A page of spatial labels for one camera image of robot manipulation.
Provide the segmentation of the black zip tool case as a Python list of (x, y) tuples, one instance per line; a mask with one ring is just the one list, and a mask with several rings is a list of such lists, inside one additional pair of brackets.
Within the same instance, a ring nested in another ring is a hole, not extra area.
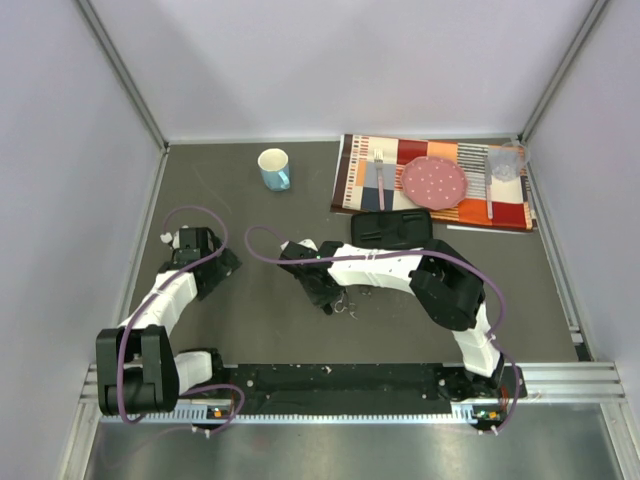
[(408, 250), (433, 238), (431, 215), (423, 208), (355, 214), (350, 230), (351, 244), (365, 249)]

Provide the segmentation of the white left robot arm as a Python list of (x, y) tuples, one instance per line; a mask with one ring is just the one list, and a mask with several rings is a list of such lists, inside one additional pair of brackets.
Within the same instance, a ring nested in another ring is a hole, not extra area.
[(196, 388), (216, 396), (227, 374), (215, 348), (173, 353), (169, 336), (185, 308), (205, 299), (241, 266), (208, 227), (183, 227), (164, 239), (171, 258), (159, 269), (139, 307), (96, 338), (97, 397), (107, 416), (123, 406), (129, 417), (172, 411)]

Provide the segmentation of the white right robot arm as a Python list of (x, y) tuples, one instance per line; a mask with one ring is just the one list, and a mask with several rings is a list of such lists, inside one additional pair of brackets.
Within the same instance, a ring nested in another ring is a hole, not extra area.
[(312, 304), (330, 315), (344, 306), (346, 289), (366, 286), (397, 290), (417, 299), (429, 319), (453, 333), (462, 353), (469, 388), (487, 396), (504, 380), (504, 355), (489, 337), (484, 281), (448, 244), (428, 243), (402, 251), (365, 249), (339, 241), (316, 246), (286, 241), (279, 266), (300, 282)]

